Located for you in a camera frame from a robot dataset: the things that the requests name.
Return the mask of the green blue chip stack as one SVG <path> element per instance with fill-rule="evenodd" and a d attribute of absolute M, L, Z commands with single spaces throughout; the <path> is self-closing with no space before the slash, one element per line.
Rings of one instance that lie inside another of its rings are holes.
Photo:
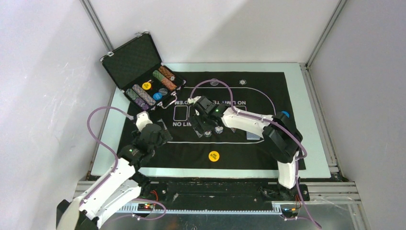
<path fill-rule="evenodd" d="M 204 132 L 204 136 L 205 137 L 210 137 L 212 135 L 212 132 L 211 131 L 206 131 L 206 132 Z"/>

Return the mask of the white blue chip stack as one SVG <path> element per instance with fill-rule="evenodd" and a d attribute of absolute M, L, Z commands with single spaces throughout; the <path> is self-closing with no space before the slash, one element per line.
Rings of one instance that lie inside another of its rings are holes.
<path fill-rule="evenodd" d="M 214 128 L 215 133 L 221 134 L 223 132 L 224 128 L 222 126 L 217 126 Z"/>

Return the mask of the black dealer button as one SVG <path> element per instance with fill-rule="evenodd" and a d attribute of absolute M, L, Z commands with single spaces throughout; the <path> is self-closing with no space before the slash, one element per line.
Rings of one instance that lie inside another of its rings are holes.
<path fill-rule="evenodd" d="M 211 86 L 217 86 L 219 84 L 219 80 L 218 79 L 211 79 L 209 81 Z"/>

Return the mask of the yellow big blind button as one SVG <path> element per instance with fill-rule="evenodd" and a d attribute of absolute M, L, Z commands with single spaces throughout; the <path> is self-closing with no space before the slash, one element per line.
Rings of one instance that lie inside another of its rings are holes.
<path fill-rule="evenodd" d="M 219 152 L 217 152 L 217 151 L 211 151 L 211 152 L 208 154 L 208 158 L 209 158 L 209 160 L 210 160 L 211 162 L 216 162 L 216 161 L 218 161 L 218 160 L 220 159 L 220 154 L 219 154 Z"/>

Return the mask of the grey white poker chip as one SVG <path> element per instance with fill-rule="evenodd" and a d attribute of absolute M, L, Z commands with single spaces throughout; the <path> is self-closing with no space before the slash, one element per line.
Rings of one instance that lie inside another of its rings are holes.
<path fill-rule="evenodd" d="M 244 80 L 244 79 L 239 80 L 239 84 L 240 84 L 241 86 L 246 85 L 246 83 L 247 83 L 247 81 Z"/>

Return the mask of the blue small blind button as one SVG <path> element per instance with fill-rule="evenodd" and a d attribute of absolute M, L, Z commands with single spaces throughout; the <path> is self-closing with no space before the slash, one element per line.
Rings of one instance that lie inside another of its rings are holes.
<path fill-rule="evenodd" d="M 290 114 L 287 111 L 281 111 L 281 113 L 283 113 L 284 115 L 286 115 L 287 118 L 290 117 Z"/>

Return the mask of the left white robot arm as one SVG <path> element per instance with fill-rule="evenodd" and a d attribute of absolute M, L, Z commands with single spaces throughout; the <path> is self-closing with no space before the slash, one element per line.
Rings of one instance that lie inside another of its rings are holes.
<path fill-rule="evenodd" d="M 58 204 L 56 229 L 99 230 L 126 203 L 151 195 L 150 180 L 139 169 L 172 136 L 167 128 L 148 118 L 138 118 L 136 127 L 134 140 L 121 149 L 108 172 L 71 202 Z"/>

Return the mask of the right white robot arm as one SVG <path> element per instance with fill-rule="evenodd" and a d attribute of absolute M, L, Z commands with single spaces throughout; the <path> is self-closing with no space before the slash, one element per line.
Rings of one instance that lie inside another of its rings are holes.
<path fill-rule="evenodd" d="M 304 153 L 303 136 L 286 112 L 259 115 L 226 103 L 215 104 L 205 96 L 189 98 L 187 102 L 195 111 L 188 120 L 199 137 L 220 134 L 229 128 L 252 133 L 264 141 L 267 152 L 278 164 L 279 196 L 291 200 L 297 195 L 297 160 Z"/>

